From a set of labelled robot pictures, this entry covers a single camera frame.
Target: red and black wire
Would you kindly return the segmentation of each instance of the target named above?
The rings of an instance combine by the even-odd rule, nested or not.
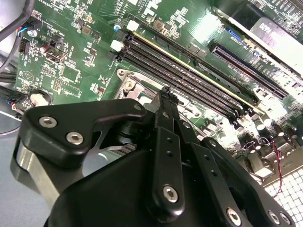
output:
[[[276,153],[277,156],[277,164],[278,164],[278,172],[279,172],[279,178],[280,178],[280,187],[279,190],[277,191],[277,193],[274,195],[274,198],[282,192],[282,167],[281,167],[281,152],[278,150],[278,148],[276,147],[274,141],[271,142],[271,145],[273,147],[273,151]]]

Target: motherboard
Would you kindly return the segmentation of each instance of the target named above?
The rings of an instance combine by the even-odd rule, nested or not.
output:
[[[302,4],[234,0],[259,16],[248,29],[245,15],[222,2],[229,1],[37,0],[31,24],[42,24],[21,41],[16,90],[28,96],[17,108],[33,107],[39,92],[48,105],[145,104],[170,86],[200,140],[213,137],[234,157],[268,157],[262,147],[277,138],[289,155],[301,143]],[[283,42],[279,52],[275,38]]]

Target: cable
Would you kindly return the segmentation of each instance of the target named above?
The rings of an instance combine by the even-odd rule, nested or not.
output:
[[[14,84],[16,82],[16,78],[3,78],[0,77],[0,83]]]
[[[14,91],[6,87],[0,86],[0,95],[4,95],[6,98],[10,98],[14,95]]]
[[[21,33],[21,32],[24,32],[24,31],[27,30],[27,29],[28,29],[27,27],[21,29],[20,31],[18,31],[17,35],[20,36],[20,33]]]
[[[2,54],[0,54],[0,63],[4,63],[6,60],[6,57],[3,56]],[[17,71],[17,67],[15,65],[13,65],[11,62],[8,64],[7,69],[9,71]]]
[[[2,83],[14,84],[16,82],[16,78],[17,78],[16,73],[10,73],[10,72],[0,73],[0,82]]]
[[[17,74],[13,72],[2,72],[0,73],[0,77],[2,78],[16,78]]]
[[[12,47],[12,49],[11,49],[9,55],[8,55],[8,58],[5,60],[5,62],[0,67],[0,73],[2,73],[5,70],[5,68],[7,67],[7,65],[10,63],[10,61],[14,57],[17,49],[19,48],[20,42],[21,42],[21,37],[19,37],[17,35],[16,39],[15,39],[15,42],[14,42],[14,45],[13,45],[13,47]]]
[[[272,141],[271,145],[273,146],[273,151],[277,155],[278,171],[279,171],[279,178],[280,178],[280,187],[279,187],[279,190],[277,191],[277,193],[274,195],[274,198],[275,198],[279,193],[282,192],[282,184],[283,184],[283,182],[282,182],[282,167],[281,167],[281,163],[280,163],[281,152],[276,147],[274,141]]]
[[[22,26],[30,17],[35,0],[26,0],[20,16],[0,31],[0,42]]]
[[[19,130],[19,126],[17,127],[17,128],[15,128],[15,129],[13,129],[13,130],[10,130],[10,131],[7,131],[7,132],[2,132],[2,133],[0,133],[0,136],[6,136],[6,135],[10,135],[10,134],[12,134],[12,133],[14,133],[14,132],[17,132],[18,130]]]

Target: ram slot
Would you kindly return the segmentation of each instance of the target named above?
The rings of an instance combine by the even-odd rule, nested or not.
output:
[[[169,86],[172,86],[174,90],[181,91],[193,100],[201,103],[222,116],[227,118],[232,116],[232,113],[227,111],[223,106],[220,105],[220,103],[211,100],[208,96],[204,96],[203,92],[195,90],[189,84],[176,77],[176,75],[169,74],[159,65],[153,64],[142,56],[135,56],[131,51],[122,52],[122,54],[125,61],[134,65],[138,69],[147,72],[151,76],[156,77],[164,83],[167,83]]]
[[[178,78],[180,81],[184,81],[187,86],[192,87],[198,93],[203,94],[204,97],[207,97],[209,100],[214,100],[216,103],[219,103],[226,110],[230,112],[234,112],[235,110],[240,110],[239,106],[234,105],[228,100],[224,99],[218,92],[215,90],[211,90],[208,86],[202,83],[201,80],[195,77],[188,77],[188,71],[182,68],[177,68],[177,65],[170,62],[170,60],[164,58],[159,58],[152,51],[147,51],[140,46],[131,45],[129,51],[132,51],[137,56],[144,56],[145,59],[152,62],[154,65],[160,65],[163,69],[162,72],[166,72],[167,75],[174,75],[174,77]]]
[[[145,51],[146,54],[153,56],[153,58],[157,59],[158,61],[161,61],[161,64],[167,65],[170,69],[175,70],[177,74],[182,74],[184,76],[185,80],[191,80],[195,83],[200,85],[200,89],[205,90],[209,94],[219,98],[222,102],[228,103],[229,105],[232,105],[233,108],[239,108],[242,103],[238,101],[236,98],[232,97],[230,94],[223,92],[222,90],[218,89],[216,86],[212,85],[205,79],[198,76],[195,72],[185,68],[181,64],[179,64],[177,61],[172,60],[168,56],[164,55],[157,49],[153,48],[149,44],[143,42],[140,39],[134,39],[133,45],[131,45],[131,48],[134,48],[134,46],[137,46],[138,48],[141,48],[142,51]]]
[[[224,48],[218,43],[213,43],[210,46],[210,51],[214,56],[225,62],[229,67],[234,69],[240,75],[249,78],[256,83],[259,87],[272,93],[279,99],[283,99],[288,96],[288,93],[274,83],[271,79],[267,78],[262,73],[248,65],[245,61],[238,58],[235,54]]]
[[[215,67],[213,67],[212,65],[210,65],[209,63],[207,63],[206,61],[200,59],[196,54],[192,53],[191,51],[189,51],[188,49],[186,49],[185,47],[181,46],[180,44],[176,43],[175,41],[173,41],[172,39],[164,36],[163,34],[161,34],[159,31],[157,31],[155,28],[153,28],[152,26],[140,21],[137,18],[134,18],[134,20],[140,24],[141,27],[143,27],[144,29],[152,32],[154,35],[161,37],[162,40],[164,40],[165,42],[167,42],[167,44],[169,46],[174,47],[175,49],[177,49],[178,51],[180,51],[181,53],[185,54],[186,56],[190,57],[194,63],[196,64],[196,66],[202,70],[206,70],[207,75],[209,78],[212,78],[214,80],[217,80],[218,78],[222,78],[224,80],[226,80],[228,83],[232,84],[233,86],[235,86],[241,94],[243,94],[244,96],[249,97],[251,100],[253,100],[254,102],[257,102],[258,98],[255,96],[254,93],[252,93],[249,89],[247,89],[246,87],[242,87],[240,84],[235,83],[232,79],[230,79],[225,73],[223,73],[222,71],[216,69]]]

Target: perforated metal panel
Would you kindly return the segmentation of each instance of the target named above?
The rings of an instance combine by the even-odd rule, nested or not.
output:
[[[303,168],[283,177],[282,192],[275,200],[292,216],[297,227],[303,227]],[[265,188],[271,196],[279,190],[280,181]]]

